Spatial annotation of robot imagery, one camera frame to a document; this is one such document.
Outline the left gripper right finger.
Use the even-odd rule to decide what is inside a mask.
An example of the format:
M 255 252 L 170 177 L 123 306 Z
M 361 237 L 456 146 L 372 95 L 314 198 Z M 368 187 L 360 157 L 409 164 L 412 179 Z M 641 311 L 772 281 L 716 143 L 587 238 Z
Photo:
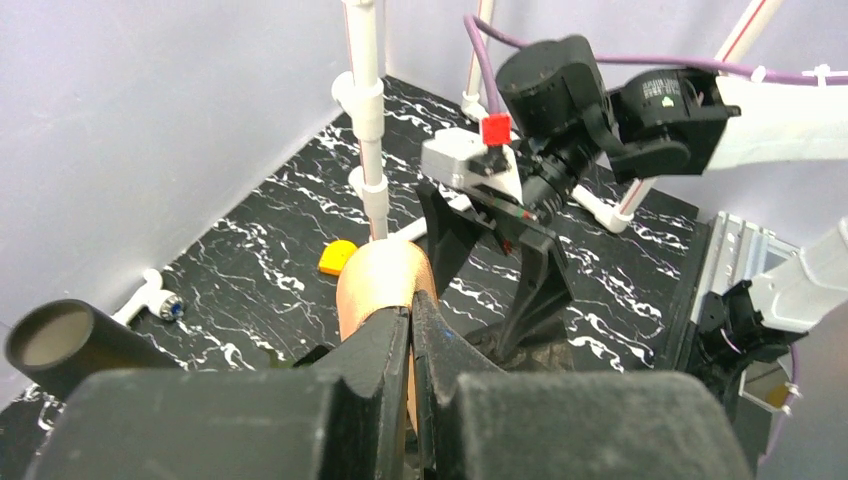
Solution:
M 425 479 L 748 479 L 718 402 L 678 372 L 506 372 L 424 291 L 411 306 Z

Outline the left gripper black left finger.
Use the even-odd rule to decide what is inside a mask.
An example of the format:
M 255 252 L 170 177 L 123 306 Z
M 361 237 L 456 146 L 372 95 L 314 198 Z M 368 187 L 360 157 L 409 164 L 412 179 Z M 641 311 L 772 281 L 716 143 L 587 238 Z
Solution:
M 398 479 L 410 312 L 374 312 L 316 363 L 113 370 L 71 395 L 30 479 Z

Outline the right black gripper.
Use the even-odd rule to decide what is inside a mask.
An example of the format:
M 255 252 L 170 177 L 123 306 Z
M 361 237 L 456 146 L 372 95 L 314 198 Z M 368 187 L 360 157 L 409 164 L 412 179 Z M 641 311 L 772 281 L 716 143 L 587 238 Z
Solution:
M 573 300 L 561 241 L 540 225 L 550 224 L 602 153 L 611 107 L 581 35 L 519 49 L 499 67 L 494 86 L 506 109 L 482 120 L 482 149 L 464 160 L 471 209 L 451 207 L 430 183 L 415 191 L 439 297 L 494 226 L 527 223 L 519 236 L 518 286 L 495 347 L 505 359 Z

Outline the tan satin ribbon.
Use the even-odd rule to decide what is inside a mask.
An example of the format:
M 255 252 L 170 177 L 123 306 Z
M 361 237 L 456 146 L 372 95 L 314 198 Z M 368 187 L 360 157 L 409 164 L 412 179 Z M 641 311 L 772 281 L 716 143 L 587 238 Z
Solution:
M 341 349 L 352 348 L 346 366 L 355 372 L 354 382 L 377 372 L 376 356 L 382 352 L 372 345 L 356 345 L 367 337 L 358 333 L 375 312 L 413 305 L 414 294 L 425 291 L 432 303 L 438 300 L 430 261 L 416 244 L 388 238 L 359 248 L 345 264 L 337 283 Z

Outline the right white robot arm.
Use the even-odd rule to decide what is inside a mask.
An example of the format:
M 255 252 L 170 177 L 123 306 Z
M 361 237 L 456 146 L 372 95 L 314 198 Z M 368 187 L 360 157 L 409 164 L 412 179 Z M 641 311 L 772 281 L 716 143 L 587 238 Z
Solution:
M 598 158 L 626 183 L 847 156 L 844 85 L 770 71 L 756 81 L 736 65 L 662 59 L 610 90 L 601 63 L 580 35 L 521 46 L 488 79 L 496 109 L 477 132 L 442 129 L 422 144 L 432 184 L 417 194 L 436 289 L 483 239 L 520 256 L 501 355 L 571 301 L 550 223 Z M 469 206 L 451 206 L 437 184 Z

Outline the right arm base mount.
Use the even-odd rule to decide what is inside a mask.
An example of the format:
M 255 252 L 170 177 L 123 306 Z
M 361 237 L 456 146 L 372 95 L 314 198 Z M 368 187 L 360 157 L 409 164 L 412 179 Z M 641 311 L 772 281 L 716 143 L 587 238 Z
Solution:
M 847 302 L 847 220 L 788 260 L 708 293 L 679 369 L 722 404 L 753 467 L 770 454 L 801 396 L 795 343 Z

